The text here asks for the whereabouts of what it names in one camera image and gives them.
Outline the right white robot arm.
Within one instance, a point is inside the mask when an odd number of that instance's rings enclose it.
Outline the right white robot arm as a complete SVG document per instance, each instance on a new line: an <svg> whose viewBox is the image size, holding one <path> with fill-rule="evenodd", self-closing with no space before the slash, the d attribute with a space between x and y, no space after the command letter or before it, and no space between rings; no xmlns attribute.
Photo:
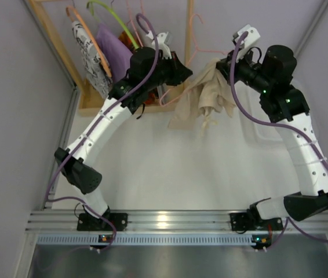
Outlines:
<svg viewBox="0 0 328 278"><path fill-rule="evenodd" d="M296 171L299 190L282 197L271 197L250 205L248 212L255 223L286 218L303 221L328 210L328 163L322 154L312 127L310 108L293 84L297 65L287 46L273 45L263 61L253 62L253 53L244 56L239 48L216 64L231 87L238 107L235 84L242 82L259 93L260 105L268 120L259 120L243 107L241 112L252 122L276 128Z"/></svg>

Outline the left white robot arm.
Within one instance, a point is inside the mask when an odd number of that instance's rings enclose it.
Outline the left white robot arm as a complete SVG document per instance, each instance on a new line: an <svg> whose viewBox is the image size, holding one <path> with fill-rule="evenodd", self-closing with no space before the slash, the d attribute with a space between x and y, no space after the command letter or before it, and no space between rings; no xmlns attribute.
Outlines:
<svg viewBox="0 0 328 278"><path fill-rule="evenodd" d="M103 176L92 166L104 145L126 120L148 100L150 91L166 84L184 83L192 71L175 52L142 47L130 58L125 76L111 88L98 114L85 131L66 149L58 148L54 157L60 172L81 195L83 217L99 230L108 225L110 208L101 193Z"/></svg>

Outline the beige trousers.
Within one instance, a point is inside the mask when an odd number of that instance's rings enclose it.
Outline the beige trousers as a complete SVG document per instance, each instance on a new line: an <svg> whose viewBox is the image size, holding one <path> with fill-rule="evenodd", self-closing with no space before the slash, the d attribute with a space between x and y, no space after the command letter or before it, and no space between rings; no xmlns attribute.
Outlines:
<svg viewBox="0 0 328 278"><path fill-rule="evenodd" d="M217 124L212 113L225 111L233 117L236 104L230 85L216 68L220 61L219 58L210 60L185 88L169 120L169 129L192 130L196 120L202 117L201 135L204 135L211 125Z"/></svg>

